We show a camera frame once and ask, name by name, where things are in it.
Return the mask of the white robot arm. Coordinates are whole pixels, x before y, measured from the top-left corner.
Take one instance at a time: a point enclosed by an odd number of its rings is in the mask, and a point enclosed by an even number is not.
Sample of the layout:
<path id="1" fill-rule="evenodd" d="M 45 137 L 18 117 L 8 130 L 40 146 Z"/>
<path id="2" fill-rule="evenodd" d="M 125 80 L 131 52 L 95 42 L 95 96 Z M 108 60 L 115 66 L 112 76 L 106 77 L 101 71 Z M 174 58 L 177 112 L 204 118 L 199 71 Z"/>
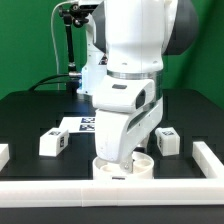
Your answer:
<path id="1" fill-rule="evenodd" d="M 93 9 L 94 45 L 107 57 L 92 96 L 97 159 L 131 173 L 133 151 L 162 119 L 162 57 L 191 46 L 197 14 L 191 0 L 79 0 L 78 7 Z"/>

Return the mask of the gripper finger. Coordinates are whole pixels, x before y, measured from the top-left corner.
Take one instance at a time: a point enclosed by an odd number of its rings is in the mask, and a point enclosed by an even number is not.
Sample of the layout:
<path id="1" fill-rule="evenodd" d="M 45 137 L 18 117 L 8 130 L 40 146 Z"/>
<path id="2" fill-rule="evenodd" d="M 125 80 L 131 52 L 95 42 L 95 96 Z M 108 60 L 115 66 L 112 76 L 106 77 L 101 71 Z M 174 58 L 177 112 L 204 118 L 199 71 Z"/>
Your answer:
<path id="1" fill-rule="evenodd" d="M 132 173 L 133 172 L 133 161 L 126 160 L 121 163 L 121 169 L 125 173 Z"/>
<path id="2" fill-rule="evenodd" d="M 147 148 L 148 141 L 149 141 L 149 137 L 147 137 L 147 138 L 145 138 L 144 140 L 142 140 L 142 141 L 140 142 L 140 144 L 138 145 L 138 147 L 140 147 L 140 148 Z"/>

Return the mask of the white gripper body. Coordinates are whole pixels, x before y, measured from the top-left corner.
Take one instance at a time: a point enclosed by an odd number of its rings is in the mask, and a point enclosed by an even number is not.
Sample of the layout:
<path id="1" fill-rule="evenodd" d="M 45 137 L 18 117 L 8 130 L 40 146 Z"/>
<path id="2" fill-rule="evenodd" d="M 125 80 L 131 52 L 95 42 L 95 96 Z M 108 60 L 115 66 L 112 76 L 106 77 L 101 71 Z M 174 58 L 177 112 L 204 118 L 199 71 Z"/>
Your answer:
<path id="1" fill-rule="evenodd" d="M 163 114 L 163 99 L 153 108 L 140 108 L 132 114 L 97 110 L 95 145 L 99 158 L 121 163 L 159 124 Z"/>

